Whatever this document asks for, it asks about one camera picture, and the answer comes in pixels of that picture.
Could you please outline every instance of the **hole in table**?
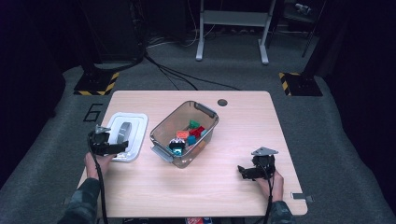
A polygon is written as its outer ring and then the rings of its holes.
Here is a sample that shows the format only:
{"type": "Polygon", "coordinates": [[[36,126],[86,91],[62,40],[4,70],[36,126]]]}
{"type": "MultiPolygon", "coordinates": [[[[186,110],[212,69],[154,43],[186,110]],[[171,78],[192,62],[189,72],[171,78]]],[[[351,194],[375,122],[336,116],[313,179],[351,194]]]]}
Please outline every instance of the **hole in table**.
{"type": "Polygon", "coordinates": [[[228,102],[224,99],[219,99],[218,100],[218,105],[220,106],[226,106],[228,104],[228,102]]]}

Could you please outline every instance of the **table top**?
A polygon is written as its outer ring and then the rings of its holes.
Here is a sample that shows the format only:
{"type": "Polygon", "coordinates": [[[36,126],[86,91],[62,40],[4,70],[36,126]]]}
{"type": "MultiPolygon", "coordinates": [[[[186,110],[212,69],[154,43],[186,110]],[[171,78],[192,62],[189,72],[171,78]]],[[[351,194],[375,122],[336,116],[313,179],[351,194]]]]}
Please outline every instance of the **table top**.
{"type": "MultiPolygon", "coordinates": [[[[259,184],[243,179],[237,165],[252,168],[251,152],[278,151],[276,169],[284,176],[284,201],[294,215],[304,215],[302,192],[290,153],[266,91],[116,91],[102,125],[117,112],[143,113],[148,126],[138,158],[111,162],[105,176],[108,217],[258,217],[267,199],[259,184]],[[218,100],[227,101],[226,106],[218,100]],[[178,106],[193,100],[219,115],[212,139],[184,169],[164,161],[151,147],[149,133],[178,106]]],[[[85,179],[85,171],[80,183],[85,179]]]]}

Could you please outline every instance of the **camouflage sleeve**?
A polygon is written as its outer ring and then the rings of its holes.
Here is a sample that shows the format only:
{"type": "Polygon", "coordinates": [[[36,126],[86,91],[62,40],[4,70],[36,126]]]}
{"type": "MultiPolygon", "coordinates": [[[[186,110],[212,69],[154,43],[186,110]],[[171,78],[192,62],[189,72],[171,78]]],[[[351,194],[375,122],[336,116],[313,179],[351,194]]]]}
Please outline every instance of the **camouflage sleeve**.
{"type": "Polygon", "coordinates": [[[58,223],[95,223],[99,180],[88,178],[73,194],[64,216],[58,223]]]}
{"type": "Polygon", "coordinates": [[[271,224],[295,224],[296,220],[283,201],[274,202],[271,207],[271,224]]]}

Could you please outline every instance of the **human hand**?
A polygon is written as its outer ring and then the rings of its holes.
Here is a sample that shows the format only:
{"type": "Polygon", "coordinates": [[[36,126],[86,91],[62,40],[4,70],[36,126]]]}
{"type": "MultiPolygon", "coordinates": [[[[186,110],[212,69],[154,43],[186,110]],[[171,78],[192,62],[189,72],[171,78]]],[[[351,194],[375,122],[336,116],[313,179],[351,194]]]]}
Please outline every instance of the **human hand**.
{"type": "MultiPolygon", "coordinates": [[[[102,175],[104,175],[107,172],[111,159],[113,159],[115,156],[116,154],[107,155],[107,156],[96,156],[96,160],[100,165],[102,175]]],[[[99,174],[96,170],[96,164],[90,152],[88,152],[85,155],[84,162],[85,162],[85,167],[87,168],[87,177],[99,179],[99,174]]]]}
{"type": "MultiPolygon", "coordinates": [[[[268,185],[268,180],[263,178],[257,178],[255,180],[257,183],[259,183],[264,196],[268,198],[270,196],[270,187],[268,185]]],[[[284,183],[283,176],[278,171],[275,171],[273,177],[270,178],[270,181],[271,184],[274,185],[272,191],[273,202],[283,201],[283,183],[284,183]]]]}

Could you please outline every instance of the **gray carpet floor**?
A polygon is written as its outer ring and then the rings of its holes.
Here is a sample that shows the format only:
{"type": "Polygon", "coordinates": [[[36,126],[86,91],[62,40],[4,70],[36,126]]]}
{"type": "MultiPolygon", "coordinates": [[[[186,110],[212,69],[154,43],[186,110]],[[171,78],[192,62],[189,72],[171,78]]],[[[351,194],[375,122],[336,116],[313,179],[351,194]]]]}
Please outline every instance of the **gray carpet floor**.
{"type": "MultiPolygon", "coordinates": [[[[396,223],[372,172],[361,162],[343,131],[335,101],[322,77],[315,77],[323,96],[287,96],[279,72],[302,72],[304,39],[276,34],[268,49],[270,63],[262,65],[256,35],[218,36],[206,40],[204,59],[195,61],[197,43],[190,47],[168,43],[148,47],[157,63],[193,77],[234,86],[242,91],[270,92],[306,195],[314,198],[298,223],[396,223]]],[[[117,67],[107,63],[103,67],[117,67]]],[[[80,67],[64,73],[66,89],[50,119],[20,165],[0,191],[0,223],[55,223],[73,194],[84,168],[86,134],[100,124],[114,91],[168,90],[175,86],[147,60],[120,72],[113,91],[106,96],[80,96],[73,88],[82,75],[80,67]],[[96,122],[84,122],[92,104],[100,111],[96,122]]],[[[230,90],[189,79],[200,91],[230,90]]],[[[193,90],[174,80],[180,90],[193,90]]],[[[247,224],[258,217],[246,217],[247,224]]],[[[230,222],[225,217],[224,223],[230,222]]],[[[110,223],[121,220],[111,218],[110,223]]]]}

